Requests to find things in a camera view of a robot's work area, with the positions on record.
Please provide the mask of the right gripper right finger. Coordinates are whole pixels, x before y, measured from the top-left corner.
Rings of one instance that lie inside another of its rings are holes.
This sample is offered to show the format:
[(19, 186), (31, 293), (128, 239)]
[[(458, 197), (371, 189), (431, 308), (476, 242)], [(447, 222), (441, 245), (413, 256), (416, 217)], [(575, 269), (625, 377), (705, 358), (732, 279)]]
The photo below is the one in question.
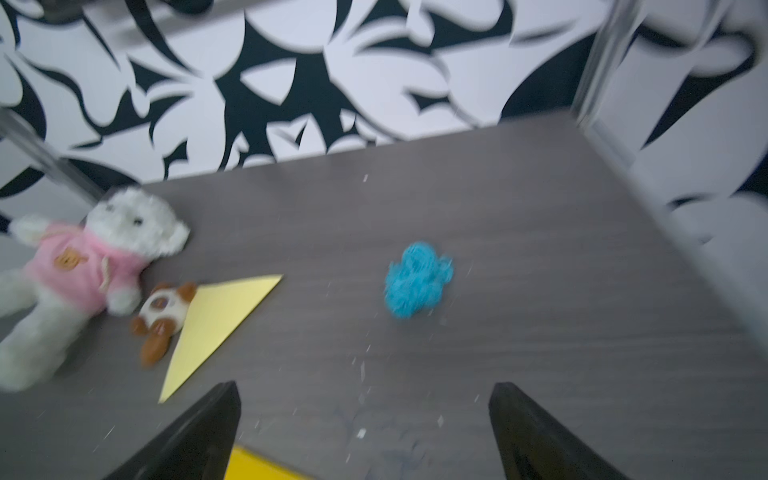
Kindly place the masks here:
[(511, 382), (494, 385), (489, 417), (508, 479), (624, 479)]

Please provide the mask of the dark yellow square paper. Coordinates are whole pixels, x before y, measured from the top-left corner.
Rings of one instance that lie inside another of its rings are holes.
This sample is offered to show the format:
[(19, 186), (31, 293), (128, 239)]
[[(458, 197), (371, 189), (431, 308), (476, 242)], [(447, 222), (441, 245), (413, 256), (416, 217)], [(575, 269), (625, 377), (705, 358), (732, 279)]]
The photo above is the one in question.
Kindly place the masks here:
[(309, 476), (276, 461), (234, 446), (224, 480), (308, 480)]

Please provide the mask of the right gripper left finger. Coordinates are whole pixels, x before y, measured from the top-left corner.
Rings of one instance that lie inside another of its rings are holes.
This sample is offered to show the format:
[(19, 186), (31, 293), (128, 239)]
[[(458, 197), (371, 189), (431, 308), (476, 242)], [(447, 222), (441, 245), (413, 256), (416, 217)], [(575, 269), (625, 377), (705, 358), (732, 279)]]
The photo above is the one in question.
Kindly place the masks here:
[(237, 384), (219, 383), (106, 478), (222, 479), (240, 418)]

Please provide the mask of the light yellow square paper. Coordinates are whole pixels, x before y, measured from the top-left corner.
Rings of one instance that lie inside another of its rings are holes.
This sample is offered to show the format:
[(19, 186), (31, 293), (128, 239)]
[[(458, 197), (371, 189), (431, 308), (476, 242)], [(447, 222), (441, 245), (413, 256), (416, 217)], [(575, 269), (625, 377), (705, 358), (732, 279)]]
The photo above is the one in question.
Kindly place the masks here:
[(192, 300), (158, 402), (166, 402), (280, 283), (266, 275), (202, 285)]

